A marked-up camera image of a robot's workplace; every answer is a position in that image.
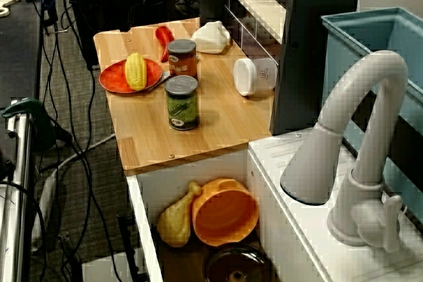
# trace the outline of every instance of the toy chicken leg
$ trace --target toy chicken leg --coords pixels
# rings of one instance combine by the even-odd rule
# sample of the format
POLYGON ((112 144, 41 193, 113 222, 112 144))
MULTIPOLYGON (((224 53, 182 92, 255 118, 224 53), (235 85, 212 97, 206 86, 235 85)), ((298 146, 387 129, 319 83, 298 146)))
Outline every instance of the toy chicken leg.
POLYGON ((159 218, 157 231, 160 238, 169 246, 180 248, 191 235, 191 203, 202 193, 201 187, 194 181, 188 185, 189 192, 180 201, 168 207, 159 218))

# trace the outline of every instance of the teal storage bin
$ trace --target teal storage bin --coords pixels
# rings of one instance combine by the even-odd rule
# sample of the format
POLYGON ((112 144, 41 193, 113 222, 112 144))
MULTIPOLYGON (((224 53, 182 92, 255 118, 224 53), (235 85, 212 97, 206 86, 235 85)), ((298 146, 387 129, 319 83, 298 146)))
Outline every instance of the teal storage bin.
MULTIPOLYGON (((400 54, 408 67, 408 87, 400 116, 423 135, 423 20, 402 8, 329 15, 322 20, 328 29, 322 105, 355 62, 371 52, 391 50, 400 54)), ((364 132, 350 121, 344 137, 357 151, 363 136, 364 132)), ((383 173, 387 185, 423 222, 423 193, 389 158, 383 173)))

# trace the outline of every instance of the jar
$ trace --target jar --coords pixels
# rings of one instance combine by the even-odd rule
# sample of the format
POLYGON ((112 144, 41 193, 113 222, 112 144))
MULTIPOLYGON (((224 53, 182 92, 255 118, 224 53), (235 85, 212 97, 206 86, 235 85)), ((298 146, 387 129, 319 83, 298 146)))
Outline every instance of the jar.
POLYGON ((167 45, 171 76, 197 76, 196 47, 194 41, 187 39, 174 40, 167 45))
POLYGON ((200 123, 194 77, 181 75, 165 84, 169 125, 176 130, 194 129, 200 123))

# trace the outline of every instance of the faucet handle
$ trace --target faucet handle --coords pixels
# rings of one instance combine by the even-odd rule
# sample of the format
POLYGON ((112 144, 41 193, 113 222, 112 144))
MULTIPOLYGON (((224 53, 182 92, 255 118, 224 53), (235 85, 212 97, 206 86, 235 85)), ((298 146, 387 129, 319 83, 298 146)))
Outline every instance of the faucet handle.
POLYGON ((382 224, 383 234, 383 247, 391 253, 399 249, 399 237, 398 237, 398 214, 403 206, 403 199, 399 195, 392 196, 386 199, 383 204, 385 212, 385 224, 382 224))
POLYGON ((400 247, 398 214, 403 200, 396 195, 385 204, 378 199, 359 203, 352 209, 352 218, 357 224, 360 238, 368 245, 384 248, 391 253, 400 247))

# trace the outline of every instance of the white shelf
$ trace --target white shelf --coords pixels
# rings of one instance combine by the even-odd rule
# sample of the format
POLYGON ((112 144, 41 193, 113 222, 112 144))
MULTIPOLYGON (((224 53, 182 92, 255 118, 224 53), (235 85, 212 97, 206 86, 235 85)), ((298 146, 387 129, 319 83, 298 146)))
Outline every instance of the white shelf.
POLYGON ((286 10, 275 0, 238 0, 245 9, 282 43, 286 10))

